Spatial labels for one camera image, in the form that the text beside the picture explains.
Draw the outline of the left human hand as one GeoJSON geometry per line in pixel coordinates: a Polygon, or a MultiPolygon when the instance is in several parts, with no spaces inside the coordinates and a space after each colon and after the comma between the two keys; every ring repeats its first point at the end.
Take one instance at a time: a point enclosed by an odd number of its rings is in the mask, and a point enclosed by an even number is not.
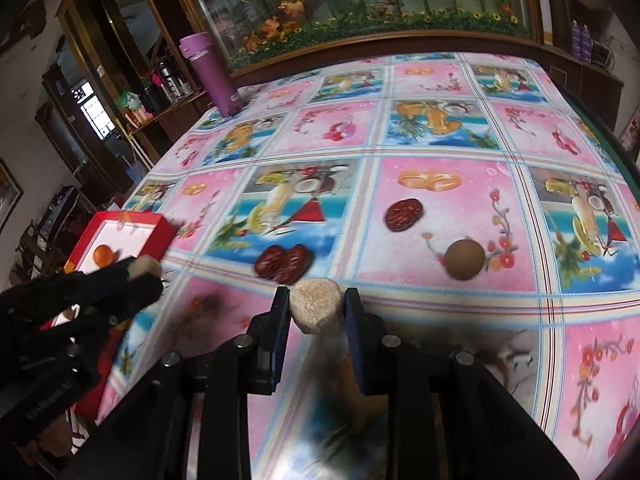
{"type": "Polygon", "coordinates": [[[60,458],[72,455],[73,430],[65,415],[61,415],[39,435],[36,440],[44,452],[60,458]]]}

